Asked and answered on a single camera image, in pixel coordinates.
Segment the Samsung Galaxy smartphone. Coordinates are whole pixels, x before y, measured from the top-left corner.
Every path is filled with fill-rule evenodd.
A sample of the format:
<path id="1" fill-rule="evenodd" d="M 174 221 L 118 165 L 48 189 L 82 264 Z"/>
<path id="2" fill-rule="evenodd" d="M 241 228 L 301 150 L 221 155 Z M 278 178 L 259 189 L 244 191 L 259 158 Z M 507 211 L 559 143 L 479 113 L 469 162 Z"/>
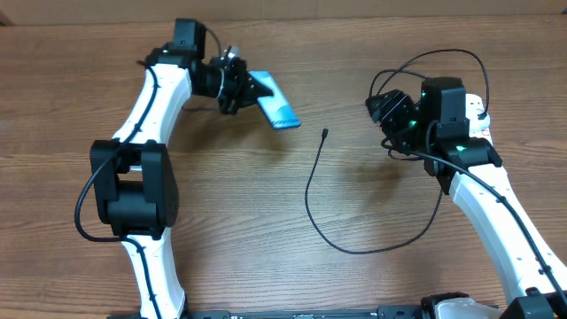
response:
<path id="1" fill-rule="evenodd" d="M 285 94 L 281 91 L 272 74 L 268 71 L 250 71 L 262 84 L 273 90 L 272 97 L 260 97 L 258 104 L 273 129 L 298 128 L 301 121 L 293 111 Z"/>

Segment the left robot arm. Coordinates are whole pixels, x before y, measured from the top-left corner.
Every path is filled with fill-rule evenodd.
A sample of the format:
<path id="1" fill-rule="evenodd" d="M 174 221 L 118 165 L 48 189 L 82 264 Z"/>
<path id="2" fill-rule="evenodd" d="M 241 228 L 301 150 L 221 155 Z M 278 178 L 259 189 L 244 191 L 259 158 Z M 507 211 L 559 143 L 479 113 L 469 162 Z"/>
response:
<path id="1" fill-rule="evenodd" d="M 137 318 L 187 318 L 188 297 L 176 274 L 172 228 L 179 190 L 167 145 L 184 105 L 193 96 L 212 97 L 221 114 L 258 105 L 275 129 L 300 122 L 267 71 L 250 71 L 236 47 L 205 57 L 208 28 L 177 19 L 171 42 L 143 61 L 143 89 L 122 127 L 90 149 L 92 176 L 102 223 L 110 243 L 121 243 L 133 266 L 141 297 Z"/>

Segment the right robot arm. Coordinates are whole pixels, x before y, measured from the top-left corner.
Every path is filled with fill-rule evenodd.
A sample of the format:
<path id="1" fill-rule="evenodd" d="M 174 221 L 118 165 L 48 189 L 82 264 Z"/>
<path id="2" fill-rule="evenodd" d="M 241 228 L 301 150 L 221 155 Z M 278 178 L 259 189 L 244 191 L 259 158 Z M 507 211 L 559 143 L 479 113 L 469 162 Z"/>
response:
<path id="1" fill-rule="evenodd" d="M 566 266 L 530 220 L 490 136 L 480 97 L 455 77 L 423 80 L 417 101 L 401 90 L 369 94 L 370 118 L 390 151 L 423 159 L 425 171 L 464 212 L 501 280 L 501 318 L 564 318 Z"/>

